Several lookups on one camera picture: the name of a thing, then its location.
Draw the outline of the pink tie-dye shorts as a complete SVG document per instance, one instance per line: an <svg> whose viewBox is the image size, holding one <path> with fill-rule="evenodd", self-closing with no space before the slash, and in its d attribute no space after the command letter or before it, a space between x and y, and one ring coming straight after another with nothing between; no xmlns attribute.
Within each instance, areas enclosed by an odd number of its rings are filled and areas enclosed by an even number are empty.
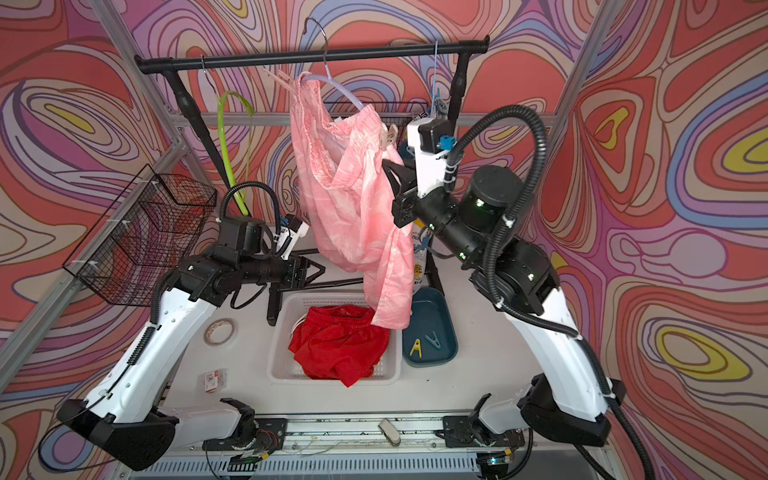
<svg viewBox="0 0 768 480"><path fill-rule="evenodd" d="M294 82L291 141L299 200L320 253L337 267L363 276L372 323L403 330L410 323L414 253L410 226L395 225L384 161L402 159L388 142L379 114L364 106L335 121L309 74Z"/></svg>

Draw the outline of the red shorts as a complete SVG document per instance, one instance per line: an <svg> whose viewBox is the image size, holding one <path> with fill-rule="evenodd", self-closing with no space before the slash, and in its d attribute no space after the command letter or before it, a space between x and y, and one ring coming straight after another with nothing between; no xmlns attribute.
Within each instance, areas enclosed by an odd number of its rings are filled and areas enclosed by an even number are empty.
<svg viewBox="0 0 768 480"><path fill-rule="evenodd" d="M288 349L310 379L350 387L373 375L389 345L390 331L373 317L373 309L357 305L311 307Z"/></svg>

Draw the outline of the yellow clothespin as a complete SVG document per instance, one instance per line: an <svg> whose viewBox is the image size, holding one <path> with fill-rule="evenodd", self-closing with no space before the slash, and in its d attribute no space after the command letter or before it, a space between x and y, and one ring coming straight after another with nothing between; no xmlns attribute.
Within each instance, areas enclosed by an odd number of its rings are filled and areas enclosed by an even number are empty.
<svg viewBox="0 0 768 480"><path fill-rule="evenodd" d="M412 347L409 351L409 356L413 358L422 358L422 345L421 345L421 339L416 338L412 344Z"/></svg>

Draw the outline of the teal grey clothespin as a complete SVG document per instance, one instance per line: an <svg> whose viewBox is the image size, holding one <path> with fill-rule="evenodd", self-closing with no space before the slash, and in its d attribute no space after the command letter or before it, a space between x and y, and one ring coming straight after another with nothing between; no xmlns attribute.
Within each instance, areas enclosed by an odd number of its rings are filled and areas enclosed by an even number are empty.
<svg viewBox="0 0 768 480"><path fill-rule="evenodd" d="M431 345L432 345L432 346L433 346L433 347L434 347L436 350L441 350L441 349L442 349L442 345L441 345L441 342L440 342L440 338L439 338L439 336L437 335L437 332L436 332L436 331L432 331L432 333L431 333L431 334L426 334L426 335L425 335L425 339L426 339L426 340L427 340L427 341L428 341L428 342L429 342L429 343L430 343L430 344L431 344Z"/></svg>

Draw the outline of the lavender wire hanger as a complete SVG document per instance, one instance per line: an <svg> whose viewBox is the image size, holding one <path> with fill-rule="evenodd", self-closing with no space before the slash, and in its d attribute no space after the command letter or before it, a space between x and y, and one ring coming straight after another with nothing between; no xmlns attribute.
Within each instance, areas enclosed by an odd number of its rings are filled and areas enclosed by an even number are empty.
<svg viewBox="0 0 768 480"><path fill-rule="evenodd" d="M319 75L319 74L302 75L300 78L300 82L303 83L305 81L317 81L320 83L324 83L326 85L330 85L334 87L339 93L341 93L342 96L345 97L358 111L361 111L364 108L364 104L352 93L351 90L347 89L342 83L337 81L331 75L329 62L328 62L328 54L330 51L329 38L324 27L321 25L321 23L313 17L307 17L304 20L302 34L306 34L308 32L310 24L314 24L319 29L320 34L322 35L322 38L323 38L322 62L323 62L325 74L324 75Z"/></svg>

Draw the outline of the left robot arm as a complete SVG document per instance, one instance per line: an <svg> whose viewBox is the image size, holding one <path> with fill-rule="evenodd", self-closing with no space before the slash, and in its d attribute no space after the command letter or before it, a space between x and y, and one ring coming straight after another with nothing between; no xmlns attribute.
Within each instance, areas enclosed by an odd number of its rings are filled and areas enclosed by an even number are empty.
<svg viewBox="0 0 768 480"><path fill-rule="evenodd" d="M275 191L262 182L231 187L220 205L217 242L160 277L141 334L86 398L64 401L56 414L61 425L134 471L153 465L175 446L221 441L247 450L258 437L254 410L235 399L177 411L157 405L190 340L224 301L245 285L286 280L299 259L291 251L300 230L275 227L264 250L267 228L261 220L228 216L230 201L247 188L266 192L273 210L280 210Z"/></svg>

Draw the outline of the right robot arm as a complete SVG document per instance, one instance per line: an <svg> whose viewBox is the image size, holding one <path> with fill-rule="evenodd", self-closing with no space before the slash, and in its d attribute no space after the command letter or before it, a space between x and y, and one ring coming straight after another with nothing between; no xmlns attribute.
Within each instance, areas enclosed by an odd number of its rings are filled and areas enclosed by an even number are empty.
<svg viewBox="0 0 768 480"><path fill-rule="evenodd" d="M476 170L465 194L455 198L457 171L466 148L503 119L526 125L533 137L525 176L499 166ZM569 444L583 458L605 445L613 426L627 435L645 478L652 459L623 412L625 385L608 377L588 339L576 327L560 279L546 252L518 230L532 207L547 160L547 131L523 105L500 107L455 137L450 121L420 118L409 123L412 161L385 162L393 190L395 223L420 221L470 272L474 288L517 329L540 365L528 389L502 402L483 397L469 416L477 440L489 442L510 430Z"/></svg>

